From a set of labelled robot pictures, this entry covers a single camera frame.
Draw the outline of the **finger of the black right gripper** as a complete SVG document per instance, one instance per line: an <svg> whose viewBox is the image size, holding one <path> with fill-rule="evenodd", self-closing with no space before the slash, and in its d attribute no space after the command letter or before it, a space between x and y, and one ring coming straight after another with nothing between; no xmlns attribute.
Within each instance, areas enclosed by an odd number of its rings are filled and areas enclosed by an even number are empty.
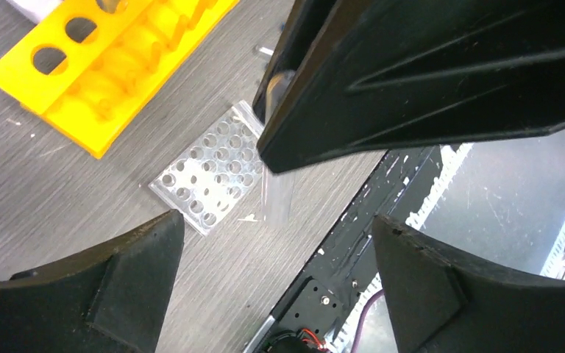
<svg viewBox="0 0 565 353"><path fill-rule="evenodd" d="M253 101L276 174L565 129L565 1L295 1Z"/></svg>

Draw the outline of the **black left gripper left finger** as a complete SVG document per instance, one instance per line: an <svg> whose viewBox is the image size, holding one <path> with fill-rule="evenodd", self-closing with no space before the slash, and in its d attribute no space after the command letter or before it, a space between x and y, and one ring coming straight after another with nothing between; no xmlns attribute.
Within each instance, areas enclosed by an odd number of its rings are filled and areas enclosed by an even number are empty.
<svg viewBox="0 0 565 353"><path fill-rule="evenodd" d="M154 352L184 246L169 210L0 282L0 352Z"/></svg>

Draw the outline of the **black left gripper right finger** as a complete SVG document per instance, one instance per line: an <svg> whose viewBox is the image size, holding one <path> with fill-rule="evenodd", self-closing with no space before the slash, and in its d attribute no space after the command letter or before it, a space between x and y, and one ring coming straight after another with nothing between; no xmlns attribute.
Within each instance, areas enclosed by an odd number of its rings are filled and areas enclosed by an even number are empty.
<svg viewBox="0 0 565 353"><path fill-rule="evenodd" d="M565 352L565 281L493 263L378 215L378 272L400 352Z"/></svg>

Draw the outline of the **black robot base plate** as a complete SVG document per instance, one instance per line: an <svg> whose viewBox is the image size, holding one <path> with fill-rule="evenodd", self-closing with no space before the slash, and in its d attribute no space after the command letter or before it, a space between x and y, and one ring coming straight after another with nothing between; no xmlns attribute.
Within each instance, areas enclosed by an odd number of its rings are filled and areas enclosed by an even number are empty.
<svg viewBox="0 0 565 353"><path fill-rule="evenodd" d="M325 351L344 352L364 301L380 285L374 216L423 224L454 156L451 146L386 152L244 351L268 352L276 341L308 343L316 336Z"/></svg>

